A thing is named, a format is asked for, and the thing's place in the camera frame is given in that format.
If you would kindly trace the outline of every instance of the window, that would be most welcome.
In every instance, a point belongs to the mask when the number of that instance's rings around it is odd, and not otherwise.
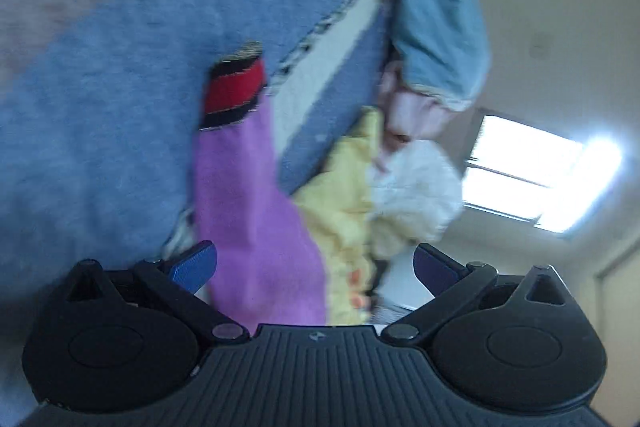
[[[589,210],[621,161],[609,140],[583,145],[486,115],[466,162],[463,198],[467,206],[561,233]]]

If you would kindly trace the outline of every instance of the yellow garment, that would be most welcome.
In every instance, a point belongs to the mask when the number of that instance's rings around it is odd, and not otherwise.
[[[372,210],[367,171],[378,155],[382,113],[364,108],[359,122],[334,145],[320,174],[293,195],[311,237],[324,258],[327,323],[357,325],[367,313],[353,308],[350,275],[360,270],[363,292],[372,267],[365,256],[369,242],[367,214]]]

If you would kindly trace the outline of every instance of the white stripe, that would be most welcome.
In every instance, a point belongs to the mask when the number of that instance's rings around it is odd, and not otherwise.
[[[360,35],[371,26],[379,8],[380,0],[357,0],[342,20],[318,37],[285,81],[277,76],[270,80],[276,85],[282,83],[271,97],[276,157],[282,155],[305,122],[307,113],[351,54]]]

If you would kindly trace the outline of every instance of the purple cloth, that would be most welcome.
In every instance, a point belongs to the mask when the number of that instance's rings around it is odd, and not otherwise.
[[[213,305],[251,332],[261,323],[324,325],[324,264],[276,186],[266,97],[240,123],[199,131],[194,169],[198,239],[218,250]]]

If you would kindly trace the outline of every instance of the red stripe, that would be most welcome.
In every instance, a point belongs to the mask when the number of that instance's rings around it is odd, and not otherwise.
[[[262,59],[256,60],[247,70],[212,78],[204,99],[205,114],[231,109],[249,102],[263,83]]]

